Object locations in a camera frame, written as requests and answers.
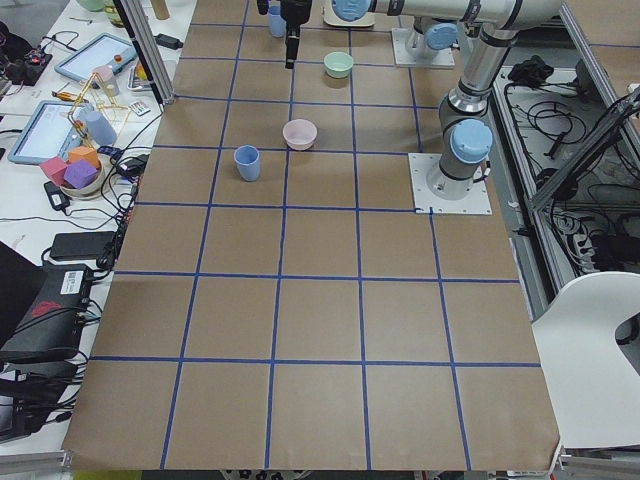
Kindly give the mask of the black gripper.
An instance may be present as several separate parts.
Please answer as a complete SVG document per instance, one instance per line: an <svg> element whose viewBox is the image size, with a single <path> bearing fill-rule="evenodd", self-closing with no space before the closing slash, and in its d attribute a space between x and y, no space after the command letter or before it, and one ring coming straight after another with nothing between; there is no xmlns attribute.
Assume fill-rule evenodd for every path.
<svg viewBox="0 0 640 480"><path fill-rule="evenodd" d="M281 17L285 20L285 68L293 69L300 44L300 26L309 21L311 0L281 0Z"/></svg>

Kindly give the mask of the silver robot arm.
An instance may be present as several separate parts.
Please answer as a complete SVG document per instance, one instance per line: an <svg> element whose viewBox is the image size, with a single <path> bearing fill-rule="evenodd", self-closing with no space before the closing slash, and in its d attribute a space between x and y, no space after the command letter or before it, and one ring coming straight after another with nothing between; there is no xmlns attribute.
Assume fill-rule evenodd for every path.
<svg viewBox="0 0 640 480"><path fill-rule="evenodd" d="M334 1L332 10L347 22L371 12L481 25L457 86L440 104L443 153L427 174L428 187L435 195L458 200L467 195L477 168L491 151L493 134L483 116L491 87L516 36L549 20L561 5L560 1Z"/></svg>
<svg viewBox="0 0 640 480"><path fill-rule="evenodd" d="M458 34L458 24L454 20L415 16L404 49L416 65L441 64L445 54L453 57Z"/></svg>

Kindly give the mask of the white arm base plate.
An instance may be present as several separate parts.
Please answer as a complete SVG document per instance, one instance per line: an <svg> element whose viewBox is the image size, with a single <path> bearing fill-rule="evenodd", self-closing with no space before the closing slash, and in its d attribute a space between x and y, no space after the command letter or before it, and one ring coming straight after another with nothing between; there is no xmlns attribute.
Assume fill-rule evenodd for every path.
<svg viewBox="0 0 640 480"><path fill-rule="evenodd" d="M453 180L440 169L439 153L409 153L414 211L418 214L491 215L482 167L466 180Z"/></svg>

